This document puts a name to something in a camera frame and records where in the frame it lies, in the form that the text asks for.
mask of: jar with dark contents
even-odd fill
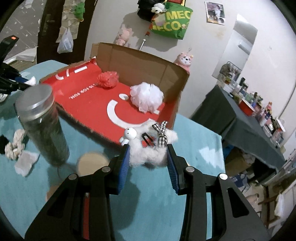
[[[26,89],[15,103],[18,118],[41,155],[53,166],[64,164],[69,149],[50,85]]]

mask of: jar lid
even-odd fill
[[[23,91],[15,102],[15,108],[22,121],[31,121],[45,114],[53,103],[51,86],[40,84]]]

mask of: black and white gingham ribbon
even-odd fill
[[[165,126],[168,122],[163,121],[160,126],[158,123],[155,123],[152,125],[152,127],[158,132],[159,138],[158,138],[158,146],[159,147],[166,147],[168,144],[168,138],[165,135]]]

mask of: blue tablecloth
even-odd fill
[[[40,79],[64,67],[56,61],[47,61],[26,70],[27,78]],[[21,92],[9,96],[0,106],[0,130],[9,140],[15,130],[22,128],[13,109]],[[68,165],[60,170],[66,178],[76,170],[76,163],[86,152],[101,152],[109,158],[118,153],[112,147],[98,143],[77,131],[61,119],[70,157]],[[225,172],[221,136],[205,127],[177,115],[174,130],[179,141],[173,146],[179,156],[205,174],[217,176]],[[29,140],[26,150],[38,152]],[[26,230],[45,204],[49,187],[62,180],[56,168],[40,156],[27,177],[16,174],[15,161],[0,156],[0,207],[13,227],[24,237]],[[177,196],[172,189],[167,168],[149,170],[130,168],[126,184],[119,196],[110,197],[113,227],[117,241],[177,241],[180,238],[186,196]],[[207,196],[207,238],[211,237],[212,216],[210,196]]]

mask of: red loofah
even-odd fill
[[[119,75],[115,71],[107,71],[98,76],[98,84],[103,88],[114,88],[118,82]]]

